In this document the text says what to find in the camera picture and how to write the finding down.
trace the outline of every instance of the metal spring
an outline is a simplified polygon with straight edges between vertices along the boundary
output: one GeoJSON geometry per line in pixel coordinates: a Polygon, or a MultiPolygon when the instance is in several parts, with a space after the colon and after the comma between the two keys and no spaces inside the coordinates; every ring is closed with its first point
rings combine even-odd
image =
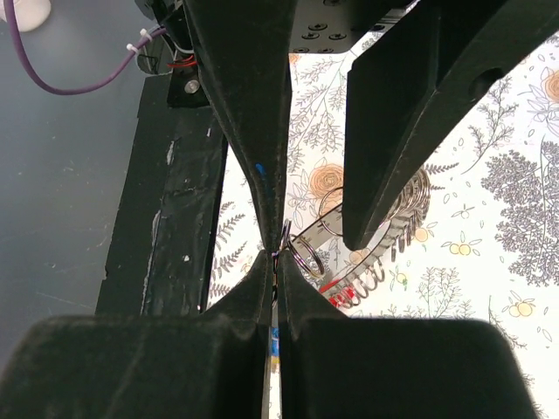
{"type": "MultiPolygon", "coordinates": [[[[328,192],[321,201],[319,207],[319,214],[321,214],[322,209],[326,203],[326,199],[338,189],[333,189],[328,192]]],[[[405,184],[404,188],[398,198],[390,207],[388,215],[383,219],[384,222],[390,221],[392,219],[398,219],[400,221],[406,222],[402,228],[401,233],[396,236],[394,243],[390,249],[390,258],[392,262],[396,261],[397,248],[400,253],[405,251],[405,246],[411,244],[411,237],[415,234],[416,229],[420,228],[426,211],[429,207],[429,201],[431,199],[431,182],[429,181],[429,176],[427,172],[421,168],[418,170],[411,179],[405,184]]],[[[321,226],[324,227],[332,236],[341,237],[342,233],[337,233],[332,231],[323,221],[321,221],[321,226]]],[[[325,274],[324,265],[318,257],[314,248],[310,246],[309,243],[303,243],[309,253],[311,258],[317,264],[318,270],[313,270],[311,266],[299,255],[297,250],[295,250],[291,240],[287,240],[286,247],[293,253],[297,264],[307,273],[315,278],[322,278],[325,274]]],[[[379,282],[383,282],[385,279],[385,271],[383,264],[379,258],[376,258],[374,265],[368,265],[367,269],[372,273],[374,280],[374,286],[368,285],[365,281],[357,277],[356,275],[348,275],[342,279],[339,279],[333,283],[323,287],[321,289],[322,293],[329,294],[329,301],[337,307],[351,308],[359,306],[363,299],[369,296],[369,292],[374,291],[378,287],[379,282]],[[362,291],[359,291],[355,286],[355,282],[359,284],[362,291]]]]}

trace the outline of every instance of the floral fabric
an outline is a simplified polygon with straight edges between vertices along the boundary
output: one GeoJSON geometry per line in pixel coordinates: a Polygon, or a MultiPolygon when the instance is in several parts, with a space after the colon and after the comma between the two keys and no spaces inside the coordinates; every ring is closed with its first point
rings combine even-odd
{"type": "MultiPolygon", "coordinates": [[[[290,56],[285,214],[295,234],[342,202],[347,72],[374,42],[369,34],[346,54],[290,56]]],[[[395,263],[383,258],[385,281],[345,313],[490,322],[514,350],[539,416],[559,417],[559,34],[495,83],[424,168],[432,188],[423,227],[395,263]]],[[[248,185],[229,153],[211,304],[261,248],[248,185]]],[[[364,256],[341,240],[319,254],[331,270],[364,256]]],[[[274,370],[271,417],[280,417],[274,370]]]]}

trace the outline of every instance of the black plastic part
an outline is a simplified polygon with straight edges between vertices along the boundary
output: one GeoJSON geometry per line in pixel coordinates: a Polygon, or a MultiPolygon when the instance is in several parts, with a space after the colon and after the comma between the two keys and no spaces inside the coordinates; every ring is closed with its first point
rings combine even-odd
{"type": "Polygon", "coordinates": [[[97,313],[206,306],[227,143],[208,106],[167,107],[169,79],[146,79],[97,313]]]}
{"type": "Polygon", "coordinates": [[[351,250],[366,247],[402,187],[489,86],[557,29],[556,0],[422,0],[355,60],[342,209],[351,250]]]}
{"type": "Polygon", "coordinates": [[[291,33],[290,52],[348,51],[391,8],[379,0],[299,0],[291,33]]]}
{"type": "Polygon", "coordinates": [[[200,80],[251,188],[268,251],[279,247],[283,223],[295,3],[185,0],[200,80]]]}
{"type": "Polygon", "coordinates": [[[271,275],[272,260],[261,253],[227,299],[196,319],[36,325],[0,383],[0,417],[261,417],[271,275]]]}
{"type": "MultiPolygon", "coordinates": [[[[268,417],[273,259],[194,318],[50,319],[0,382],[0,417],[268,417]]],[[[279,258],[282,417],[536,418],[507,342],[470,320],[349,319],[279,258]]]]}

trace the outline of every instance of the blue object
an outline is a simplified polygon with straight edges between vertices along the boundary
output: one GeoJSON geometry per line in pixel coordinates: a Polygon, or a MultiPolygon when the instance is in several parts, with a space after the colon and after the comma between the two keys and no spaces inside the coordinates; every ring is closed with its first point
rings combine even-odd
{"type": "Polygon", "coordinates": [[[280,330],[272,327],[272,356],[280,357],[280,330]]]}
{"type": "Polygon", "coordinates": [[[260,176],[262,176],[262,180],[264,181],[264,185],[266,186],[266,193],[268,194],[268,197],[270,199],[273,199],[272,189],[270,188],[270,185],[268,185],[268,181],[266,179],[266,171],[264,170],[264,166],[262,166],[260,163],[256,163],[255,167],[258,170],[258,172],[260,173],[260,176]]]}

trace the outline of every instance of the gray floor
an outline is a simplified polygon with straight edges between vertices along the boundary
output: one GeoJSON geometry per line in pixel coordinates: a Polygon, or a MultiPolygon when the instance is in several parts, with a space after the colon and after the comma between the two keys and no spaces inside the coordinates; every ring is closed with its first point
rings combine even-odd
{"type": "MultiPolygon", "coordinates": [[[[31,62],[59,87],[106,77],[153,25],[134,0],[52,0],[25,34],[31,62]]],[[[57,97],[24,74],[0,22],[0,369],[33,323],[91,314],[134,139],[144,75],[57,97]]]]}

